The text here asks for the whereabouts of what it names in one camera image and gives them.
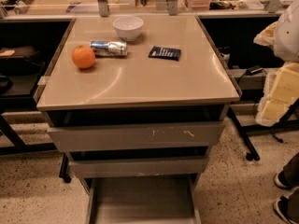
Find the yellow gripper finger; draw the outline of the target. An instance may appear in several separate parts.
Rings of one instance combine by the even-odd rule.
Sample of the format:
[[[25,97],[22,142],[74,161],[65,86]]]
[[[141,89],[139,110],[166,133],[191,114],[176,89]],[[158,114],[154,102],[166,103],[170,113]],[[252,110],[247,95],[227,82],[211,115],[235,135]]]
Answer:
[[[278,70],[271,69],[266,75],[256,122],[265,127],[273,126],[298,98],[299,63],[284,63]]]

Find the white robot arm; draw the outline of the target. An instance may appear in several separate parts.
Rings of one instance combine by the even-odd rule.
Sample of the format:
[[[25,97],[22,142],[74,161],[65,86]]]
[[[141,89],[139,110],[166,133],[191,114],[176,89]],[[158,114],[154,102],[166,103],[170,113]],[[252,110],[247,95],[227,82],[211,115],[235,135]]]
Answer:
[[[278,123],[299,98],[299,0],[293,0],[253,42],[267,46],[284,64],[266,75],[256,122],[265,127]]]

